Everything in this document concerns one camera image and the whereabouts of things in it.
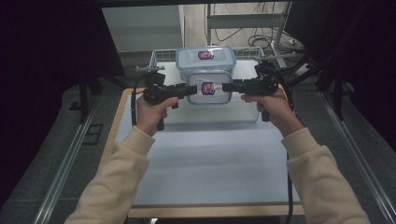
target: beige sleeve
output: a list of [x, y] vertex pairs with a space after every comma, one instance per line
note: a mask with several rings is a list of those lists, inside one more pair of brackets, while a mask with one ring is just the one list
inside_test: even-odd
[[82, 192], [76, 211], [65, 223], [123, 223], [137, 185], [148, 169], [154, 139], [136, 127], [115, 144], [114, 152]]
[[307, 223], [370, 223], [330, 150], [307, 128], [282, 140], [289, 153], [290, 178], [300, 196]]

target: plastic container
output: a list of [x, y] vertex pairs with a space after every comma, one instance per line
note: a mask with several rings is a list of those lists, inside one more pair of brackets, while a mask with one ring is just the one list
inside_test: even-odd
[[187, 80], [191, 73], [202, 70], [222, 70], [232, 74], [235, 65], [233, 50], [228, 46], [177, 50], [176, 67], [182, 80]]
[[197, 94], [188, 96], [193, 105], [227, 104], [231, 101], [232, 93], [222, 91], [222, 83], [231, 83], [232, 77], [221, 70], [196, 71], [188, 76], [187, 85], [197, 86]]

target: person's right hand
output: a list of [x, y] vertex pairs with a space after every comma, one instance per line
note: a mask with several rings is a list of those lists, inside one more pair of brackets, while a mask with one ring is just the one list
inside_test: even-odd
[[280, 130], [284, 137], [304, 127], [290, 109], [285, 92], [282, 89], [265, 96], [243, 94], [241, 99], [248, 103], [256, 102], [257, 109], [260, 112], [267, 111], [270, 113], [271, 122]]

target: dark background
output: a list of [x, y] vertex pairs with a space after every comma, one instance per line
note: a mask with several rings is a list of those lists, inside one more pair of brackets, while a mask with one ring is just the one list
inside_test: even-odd
[[[298, 30], [309, 34], [302, 39], [314, 37], [305, 44], [318, 62], [332, 54], [358, 3], [337, 0], [327, 7], [314, 5], [315, 10], [326, 11], [328, 16], [323, 19], [321, 13], [309, 14], [311, 19]], [[93, 69], [111, 76], [123, 76], [123, 72], [98, 6], [55, 6], [37, 1], [0, 4], [3, 204], [55, 121], [64, 91], [78, 84], [79, 74]], [[335, 60], [337, 72], [355, 89], [352, 102], [393, 149], [395, 4], [391, 0], [370, 3]]]

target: sticker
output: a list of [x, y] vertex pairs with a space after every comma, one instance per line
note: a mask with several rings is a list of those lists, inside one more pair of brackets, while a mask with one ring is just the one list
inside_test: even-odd
[[202, 95], [214, 95], [216, 92], [216, 87], [214, 82], [203, 82], [202, 83]]
[[198, 52], [198, 58], [201, 60], [208, 60], [208, 59], [213, 59], [215, 57], [215, 54], [212, 51], [199, 51]]

